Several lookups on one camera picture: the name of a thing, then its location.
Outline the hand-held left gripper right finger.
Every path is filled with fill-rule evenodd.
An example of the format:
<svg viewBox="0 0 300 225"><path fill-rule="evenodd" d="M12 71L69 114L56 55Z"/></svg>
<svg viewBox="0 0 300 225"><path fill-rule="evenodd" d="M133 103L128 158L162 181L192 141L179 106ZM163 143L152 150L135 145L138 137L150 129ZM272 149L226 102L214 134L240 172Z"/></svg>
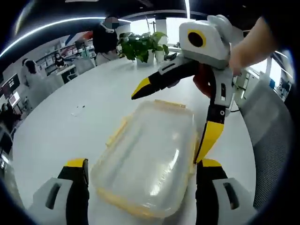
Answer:
<svg viewBox="0 0 300 225"><path fill-rule="evenodd" d="M245 225L255 215L251 194L216 160L197 164L196 184L197 225Z"/></svg>

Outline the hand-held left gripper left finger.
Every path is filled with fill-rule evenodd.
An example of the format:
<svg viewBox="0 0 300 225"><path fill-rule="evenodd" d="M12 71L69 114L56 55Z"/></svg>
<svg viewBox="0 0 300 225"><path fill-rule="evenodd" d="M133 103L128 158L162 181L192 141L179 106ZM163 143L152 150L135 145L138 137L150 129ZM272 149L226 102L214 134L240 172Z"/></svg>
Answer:
<svg viewBox="0 0 300 225"><path fill-rule="evenodd" d="M88 159L69 160L34 193L28 213L39 225L87 225L88 187Z"/></svg>

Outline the person's right hand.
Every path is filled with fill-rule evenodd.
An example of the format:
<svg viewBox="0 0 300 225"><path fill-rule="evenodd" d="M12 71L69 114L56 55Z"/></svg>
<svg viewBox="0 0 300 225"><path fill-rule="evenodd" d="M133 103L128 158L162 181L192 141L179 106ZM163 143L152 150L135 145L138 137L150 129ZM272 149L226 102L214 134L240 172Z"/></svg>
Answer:
<svg viewBox="0 0 300 225"><path fill-rule="evenodd" d="M249 47L240 42L232 49L229 67L233 72L233 76L238 76L241 70L251 64L252 53Z"/></svg>

